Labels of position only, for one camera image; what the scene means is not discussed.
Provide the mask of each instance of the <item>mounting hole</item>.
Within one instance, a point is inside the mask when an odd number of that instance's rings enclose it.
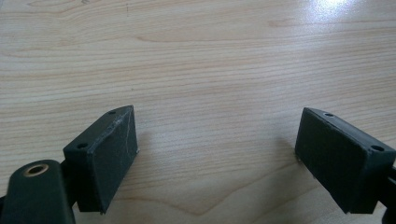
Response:
[[[384,151],[385,149],[379,146],[372,146],[372,149],[377,150],[377,151]]]
[[[87,146],[88,146],[87,143],[81,143],[81,144],[78,144],[78,145],[77,145],[77,148],[78,148],[78,149],[83,149],[84,147],[87,147]]]
[[[49,166],[47,164],[42,163],[42,164],[34,165],[34,166],[27,168],[25,170],[25,172],[23,173],[23,175],[26,177],[33,177],[36,175],[43,174],[48,169],[49,169]]]

